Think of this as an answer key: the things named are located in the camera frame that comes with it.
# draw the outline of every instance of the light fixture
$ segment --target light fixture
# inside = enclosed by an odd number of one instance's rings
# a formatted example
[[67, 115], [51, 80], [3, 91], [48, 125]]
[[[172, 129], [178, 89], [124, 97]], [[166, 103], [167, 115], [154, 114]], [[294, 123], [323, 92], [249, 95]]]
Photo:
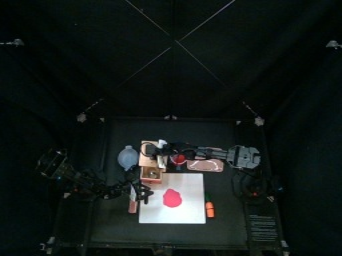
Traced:
[[25, 44], [21, 39], [15, 39], [13, 42], [0, 42], [0, 45], [15, 45], [17, 47], [20, 45], [24, 46]]
[[331, 41], [327, 43], [326, 47], [333, 47], [333, 48], [335, 48], [335, 50], [337, 50], [338, 47], [342, 48], [342, 45], [338, 44], [338, 42], [337, 42], [335, 40], [331, 40]]

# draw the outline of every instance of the black wall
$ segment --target black wall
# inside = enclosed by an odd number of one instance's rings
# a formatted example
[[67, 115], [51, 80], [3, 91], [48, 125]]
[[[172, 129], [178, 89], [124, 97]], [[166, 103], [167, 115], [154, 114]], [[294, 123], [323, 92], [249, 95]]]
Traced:
[[342, 49], [325, 45], [342, 42], [339, 1], [36, 0], [0, 10], [0, 42], [25, 42], [0, 46], [1, 255], [33, 255], [51, 235], [36, 160], [72, 145], [76, 115], [100, 98], [96, 116], [253, 118], [246, 102], [266, 119], [289, 245], [338, 255]]

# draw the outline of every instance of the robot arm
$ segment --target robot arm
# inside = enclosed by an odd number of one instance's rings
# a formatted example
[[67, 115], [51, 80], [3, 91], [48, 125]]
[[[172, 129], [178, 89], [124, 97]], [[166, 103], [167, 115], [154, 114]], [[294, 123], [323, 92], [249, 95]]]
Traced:
[[180, 154], [187, 160], [219, 159], [234, 168], [254, 169], [261, 163], [261, 154], [257, 148], [234, 146], [229, 150], [217, 150], [208, 147], [194, 146], [187, 143], [167, 143], [163, 148], [147, 145], [146, 154], [150, 157]]
[[39, 159], [36, 169], [48, 179], [59, 179], [60, 177], [74, 181], [83, 188], [88, 189], [95, 195], [103, 199], [114, 199], [124, 193], [130, 193], [131, 187], [136, 193], [136, 201], [148, 202], [148, 196], [154, 194], [150, 187], [140, 184], [135, 179], [134, 167], [126, 172], [126, 181], [107, 186], [104, 181], [98, 177], [90, 176], [87, 173], [78, 172], [67, 161], [66, 151], [50, 150]]

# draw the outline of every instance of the orange object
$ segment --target orange object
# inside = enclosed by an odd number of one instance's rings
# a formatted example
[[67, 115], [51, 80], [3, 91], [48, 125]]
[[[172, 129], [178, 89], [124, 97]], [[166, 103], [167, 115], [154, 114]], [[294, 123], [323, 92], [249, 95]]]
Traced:
[[214, 211], [214, 204], [211, 202], [206, 202], [206, 210], [207, 210], [207, 217], [214, 218], [215, 211]]

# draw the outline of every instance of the red object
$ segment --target red object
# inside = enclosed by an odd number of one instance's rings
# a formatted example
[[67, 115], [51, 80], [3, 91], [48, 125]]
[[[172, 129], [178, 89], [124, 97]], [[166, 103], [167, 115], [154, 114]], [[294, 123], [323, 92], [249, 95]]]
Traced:
[[170, 157], [170, 159], [171, 159], [171, 162], [176, 166], [179, 166], [179, 165], [182, 165], [182, 164], [184, 164], [187, 162], [184, 155], [174, 155], [174, 156]]
[[207, 210], [207, 217], [214, 218], [215, 211], [214, 211], [214, 204], [211, 202], [206, 202], [206, 210]]
[[178, 207], [182, 204], [180, 194], [174, 189], [166, 191], [163, 198], [163, 204], [171, 208]]

